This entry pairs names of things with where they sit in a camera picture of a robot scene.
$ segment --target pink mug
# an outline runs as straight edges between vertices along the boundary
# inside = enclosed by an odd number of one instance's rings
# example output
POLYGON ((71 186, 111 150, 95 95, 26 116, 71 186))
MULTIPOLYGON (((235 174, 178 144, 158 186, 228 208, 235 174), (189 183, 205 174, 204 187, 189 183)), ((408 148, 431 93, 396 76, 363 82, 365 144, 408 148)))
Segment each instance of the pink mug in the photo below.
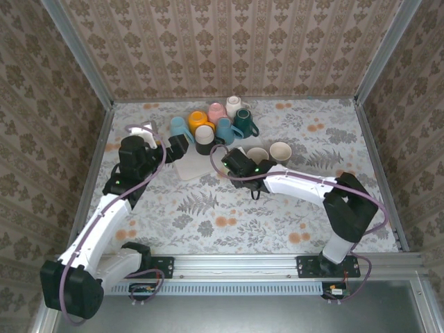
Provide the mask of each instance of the pink mug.
POLYGON ((226 118, 227 117, 227 110, 225 109, 225 106, 223 106, 220 103, 213 103, 208 108, 208 121, 212 122, 213 124, 217 124, 217 121, 220 118, 226 118))

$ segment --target white mug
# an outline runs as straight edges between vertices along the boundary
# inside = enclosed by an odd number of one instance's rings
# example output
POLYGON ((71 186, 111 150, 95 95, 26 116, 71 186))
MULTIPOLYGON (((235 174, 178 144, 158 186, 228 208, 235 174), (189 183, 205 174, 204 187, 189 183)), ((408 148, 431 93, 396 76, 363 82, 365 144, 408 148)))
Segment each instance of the white mug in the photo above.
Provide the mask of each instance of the white mug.
POLYGON ((268 159, 268 153, 265 149, 254 147, 247 152, 247 157, 259 165, 262 160, 268 159))
POLYGON ((236 116, 237 110, 243 109, 247 107, 251 109, 251 105, 245 102, 242 102, 241 98, 238 96, 230 96, 227 98, 227 104, 225 105, 225 109, 227 110, 228 118, 231 120, 236 116))
POLYGON ((273 161, 285 167, 291 157, 291 147, 285 142, 275 142, 270 147, 270 156, 273 161))

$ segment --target cup handle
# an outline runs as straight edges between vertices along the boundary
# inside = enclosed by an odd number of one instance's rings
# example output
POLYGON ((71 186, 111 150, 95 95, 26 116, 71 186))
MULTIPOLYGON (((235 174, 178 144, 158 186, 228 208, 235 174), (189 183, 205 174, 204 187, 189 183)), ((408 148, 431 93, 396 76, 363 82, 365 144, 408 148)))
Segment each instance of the cup handle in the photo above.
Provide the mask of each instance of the cup handle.
POLYGON ((225 140, 221 139, 220 137, 214 137, 214 143, 215 144, 225 144, 225 140))
POLYGON ((238 139, 244 138, 244 133, 236 126, 231 125, 231 129, 233 130, 235 137, 237 137, 238 139))
POLYGON ((253 127, 253 137, 256 137, 259 135, 259 128, 255 125, 255 123, 251 122, 251 126, 253 127))
POLYGON ((185 128, 185 135, 188 136, 189 141, 193 144, 194 142, 196 142, 194 140, 193 135, 191 134, 191 132, 188 130, 188 128, 185 128))
POLYGON ((216 130, 216 126, 213 123, 210 123, 209 121, 204 123, 204 125, 208 125, 209 127, 211 127, 213 129, 213 132, 216 130))

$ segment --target teal mug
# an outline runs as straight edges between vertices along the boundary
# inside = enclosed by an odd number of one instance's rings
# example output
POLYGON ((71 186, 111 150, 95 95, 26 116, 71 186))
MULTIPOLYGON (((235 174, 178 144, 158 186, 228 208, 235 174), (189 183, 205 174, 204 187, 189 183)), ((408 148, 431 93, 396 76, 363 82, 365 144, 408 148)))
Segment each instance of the teal mug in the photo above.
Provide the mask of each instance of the teal mug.
POLYGON ((194 143, 194 137, 188 129, 187 122, 182 117, 172 118, 169 131, 173 136, 184 134, 189 142, 194 143))
POLYGON ((234 126, 242 131, 244 138, 256 137, 259 135, 259 128, 253 123, 253 116, 251 112, 247 109, 237 110, 236 116, 234 117, 234 126))
POLYGON ((234 127, 229 118, 220 118, 217 121, 216 136, 224 139, 227 146, 232 144, 235 138, 244 138, 242 131, 237 127, 234 127))

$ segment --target blue mug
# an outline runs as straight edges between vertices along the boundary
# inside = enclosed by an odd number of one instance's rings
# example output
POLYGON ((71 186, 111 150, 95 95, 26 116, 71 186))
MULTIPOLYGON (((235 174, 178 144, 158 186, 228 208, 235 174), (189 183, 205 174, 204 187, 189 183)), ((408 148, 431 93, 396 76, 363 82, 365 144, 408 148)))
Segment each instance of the blue mug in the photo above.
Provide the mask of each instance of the blue mug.
POLYGON ((217 121, 216 136, 223 139, 227 146, 232 144, 235 138, 244 138, 242 131, 237 127, 234 127, 229 118, 220 118, 217 121))
POLYGON ((169 131, 171 135, 184 134, 188 141, 194 143, 194 137, 188 129, 188 125, 182 117, 174 117, 171 120, 169 131))

